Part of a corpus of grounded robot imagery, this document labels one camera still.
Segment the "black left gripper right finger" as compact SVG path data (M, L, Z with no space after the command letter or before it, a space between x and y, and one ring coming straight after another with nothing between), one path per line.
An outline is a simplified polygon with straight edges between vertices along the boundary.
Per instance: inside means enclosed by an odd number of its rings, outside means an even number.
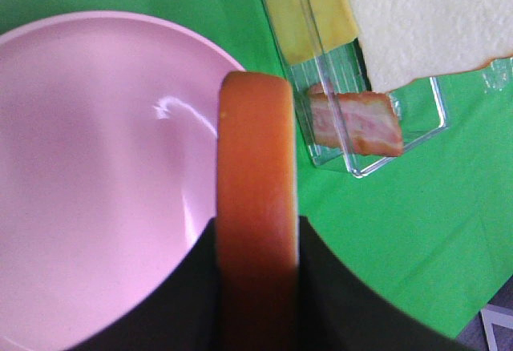
M299 218L299 350L467 350L356 277Z

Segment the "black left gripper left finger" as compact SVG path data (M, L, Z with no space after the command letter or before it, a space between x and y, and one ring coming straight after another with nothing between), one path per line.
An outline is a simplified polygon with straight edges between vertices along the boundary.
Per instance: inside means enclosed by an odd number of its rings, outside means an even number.
M141 303L79 350L218 350L220 277L210 220L177 268Z

